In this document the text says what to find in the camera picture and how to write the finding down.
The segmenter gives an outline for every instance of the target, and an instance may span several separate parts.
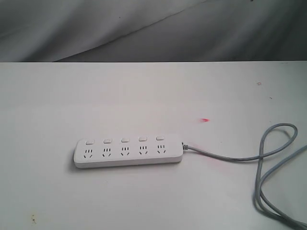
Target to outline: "socket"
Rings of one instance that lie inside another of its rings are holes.
[[[105,137],[78,141],[74,163],[78,168],[175,163],[182,160],[182,143],[177,135]]]

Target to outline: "white power strip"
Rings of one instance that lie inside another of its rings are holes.
[[[182,159],[177,135],[83,139],[78,141],[74,162],[78,168],[175,163]]]

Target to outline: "electrical outlet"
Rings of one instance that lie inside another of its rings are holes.
[[[78,168],[175,163],[182,154],[177,135],[107,137],[78,141],[74,162]]]

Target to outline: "gray cloth backdrop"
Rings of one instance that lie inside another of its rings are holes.
[[[307,60],[306,0],[0,0],[0,61]]]

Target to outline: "white table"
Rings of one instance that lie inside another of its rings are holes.
[[[306,73],[307,62],[1,63],[0,229],[288,229],[252,205],[256,162],[188,152],[179,164],[79,170],[72,156],[81,138],[164,133],[253,156],[269,126],[295,124],[296,141],[266,170],[307,142]],[[286,141],[272,133],[266,149]],[[306,163],[302,154],[264,185],[301,221]]]

